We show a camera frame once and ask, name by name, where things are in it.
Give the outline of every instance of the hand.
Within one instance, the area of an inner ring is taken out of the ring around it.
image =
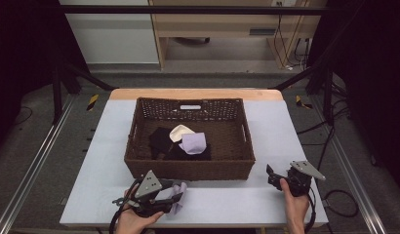
[[[280,179],[280,185],[285,194],[285,210],[288,219],[288,230],[291,234],[304,233],[304,217],[309,208],[309,200],[307,196],[294,197],[289,189],[288,182]]]
[[[128,209],[121,213],[118,218],[118,226],[116,233],[118,234],[140,234],[142,230],[158,220],[163,215],[163,212],[153,214],[150,217],[140,217],[132,209],[130,205],[126,204],[124,209]]]

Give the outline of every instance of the white cabinet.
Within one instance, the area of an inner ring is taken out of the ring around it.
[[[60,0],[62,5],[148,5],[146,0]],[[85,61],[157,63],[151,16],[66,14]]]

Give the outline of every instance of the metal rail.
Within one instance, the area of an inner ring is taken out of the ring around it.
[[[315,107],[319,117],[323,121],[324,118],[322,117],[322,103],[319,97],[310,96],[311,102]],[[329,129],[327,126],[324,125],[324,130],[329,133]],[[374,208],[373,203],[370,200],[370,197],[367,194],[362,182],[358,176],[358,174],[353,169],[351,163],[349,162],[348,157],[345,154],[345,151],[340,144],[339,139],[334,136],[332,138],[332,146],[337,155],[338,163],[340,164],[340,169],[343,172],[343,175],[346,179],[346,182],[351,189],[352,195],[355,197],[356,201],[359,205],[359,210],[362,216],[365,219],[365,223],[367,224],[368,228],[370,229],[371,233],[374,234],[385,234],[385,228],[382,224],[380,216],[378,215],[376,209]]]
[[[38,177],[39,172],[41,171],[41,168],[44,165],[45,160],[47,159],[67,116],[69,115],[69,112],[72,108],[72,103],[75,100],[76,96],[68,96],[68,99],[64,104],[63,113],[60,117],[60,120],[48,131],[45,140],[42,142],[42,145],[36,153],[32,164],[30,165],[17,191],[12,197],[11,202],[8,204],[8,207],[0,216],[0,234],[6,234],[10,231],[12,224],[14,223],[20,211],[20,208],[23,205],[24,200],[29,194],[29,191],[32,188],[33,183],[35,182],[35,179]]]

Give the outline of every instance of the table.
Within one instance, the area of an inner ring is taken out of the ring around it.
[[[285,226],[283,193],[267,183],[266,164],[285,176],[292,161],[305,160],[286,102],[273,90],[119,89],[112,92],[72,188],[60,223],[66,226],[108,226],[117,207],[111,202],[134,179],[124,154],[136,98],[243,98],[256,157],[247,180],[188,181],[184,206],[163,215],[153,228]],[[328,222],[314,182],[317,217]],[[310,209],[306,214],[309,221]]]

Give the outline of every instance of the wicker basket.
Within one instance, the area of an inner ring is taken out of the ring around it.
[[[212,160],[151,159],[148,137],[159,127],[173,129],[180,124],[196,133],[205,133],[211,144]],[[152,170],[161,178],[247,179],[255,156],[243,100],[138,98],[125,163],[133,177]]]

